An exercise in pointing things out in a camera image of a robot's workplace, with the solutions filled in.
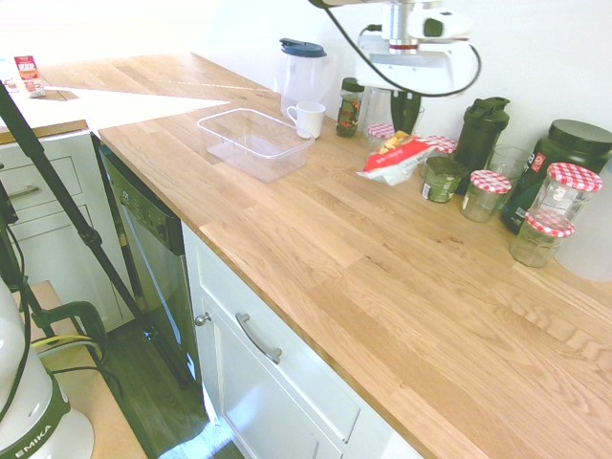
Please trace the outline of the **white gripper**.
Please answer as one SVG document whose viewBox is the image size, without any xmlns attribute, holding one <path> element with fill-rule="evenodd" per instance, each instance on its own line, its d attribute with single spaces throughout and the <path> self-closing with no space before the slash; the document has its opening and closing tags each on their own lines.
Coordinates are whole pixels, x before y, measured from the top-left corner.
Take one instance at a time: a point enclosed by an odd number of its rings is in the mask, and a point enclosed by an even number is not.
<svg viewBox="0 0 612 459">
<path fill-rule="evenodd" d="M 380 36 L 363 35 L 358 47 L 363 53 L 356 60 L 356 78 L 361 85 L 416 92 L 391 93 L 395 131 L 414 132 L 421 112 L 420 94 L 455 94 L 472 85 L 472 47 L 468 42 L 420 43 L 415 50 L 392 54 Z"/>
</svg>

